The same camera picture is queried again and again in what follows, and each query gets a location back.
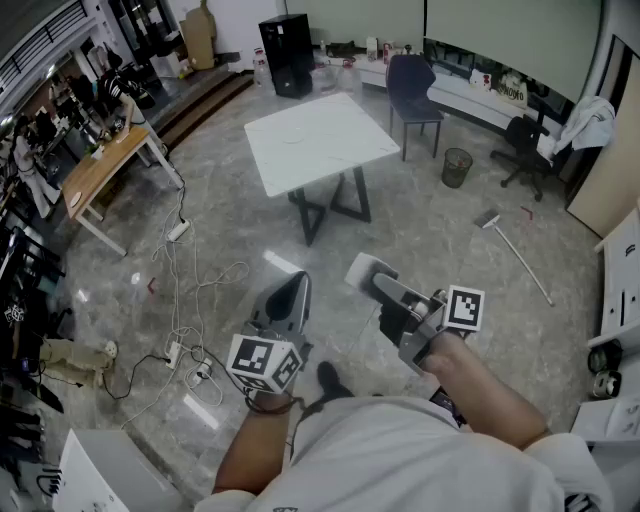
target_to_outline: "bottle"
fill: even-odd
[[[338,71],[338,90],[346,92],[351,98],[359,102],[362,99],[362,81],[360,73],[353,67],[353,61],[344,59],[342,68]]]
[[[311,71],[313,90],[319,94],[332,94],[335,92],[336,80],[329,66],[324,62],[316,62],[316,67]]]
[[[271,96],[275,94],[273,81],[269,66],[267,66],[267,57],[262,48],[256,48],[253,56],[253,81],[261,89],[265,95]]]

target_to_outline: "black table leg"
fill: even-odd
[[[346,215],[347,217],[351,217],[352,219],[361,220],[362,222],[371,222],[371,210],[369,209],[369,198],[367,196],[367,187],[364,182],[364,174],[362,172],[362,167],[356,167],[353,170],[353,176],[356,180],[356,189],[358,190],[358,200],[360,201],[360,211],[357,212],[345,206],[342,206],[340,201],[340,193],[342,192],[342,186],[344,185],[344,174],[340,174],[340,183],[338,183],[338,188],[333,194],[333,198],[331,199],[331,208],[334,212],[341,213],[342,215]]]
[[[304,239],[307,242],[307,246],[311,247],[313,239],[316,237],[316,233],[318,233],[318,229],[320,228],[322,219],[324,219],[326,209],[324,206],[307,201],[304,197],[303,188],[299,188],[295,192],[289,192],[287,195],[289,197],[289,201],[291,201],[293,204],[298,205],[298,208],[300,210],[300,217],[302,219]],[[316,210],[318,212],[313,225],[311,225],[311,222],[309,220],[309,210]]]
[[[75,153],[73,151],[71,151],[71,148],[69,147],[69,144],[67,144],[67,142],[62,139],[60,141],[60,145],[64,148],[64,150],[69,153],[69,156],[71,157],[71,159],[75,162],[78,163],[80,162],[80,159],[75,155]]]

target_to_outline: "cardboard box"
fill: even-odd
[[[213,60],[213,37],[215,24],[213,16],[202,7],[187,13],[184,21],[180,22],[182,37],[187,45],[189,64],[195,70],[211,69]]]

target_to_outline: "office chair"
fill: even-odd
[[[491,158],[499,156],[517,165],[516,170],[508,178],[500,182],[503,188],[506,188],[518,174],[529,174],[533,188],[536,191],[534,199],[538,202],[542,200],[543,193],[538,184],[537,175],[541,174],[543,179],[552,174],[557,176],[571,153],[571,146],[569,145],[553,157],[553,164],[538,153],[536,148],[540,135],[549,135],[549,130],[542,126],[542,117],[538,118],[538,122],[526,115],[514,117],[509,122],[509,126],[507,126],[504,138],[515,148],[516,154],[509,155],[502,151],[494,150],[489,155]]]
[[[404,123],[402,139],[402,160],[407,156],[407,127],[419,124],[420,135],[424,134],[424,125],[436,123],[436,140],[433,146],[433,158],[438,152],[440,122],[444,119],[435,104],[427,97],[429,87],[436,81],[436,75],[421,55],[394,55],[387,69],[387,92],[391,104],[389,135],[393,131],[393,111]]]

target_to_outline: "trash can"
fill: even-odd
[[[442,183],[447,187],[460,188],[473,164],[473,158],[464,149],[447,149],[444,154]]]

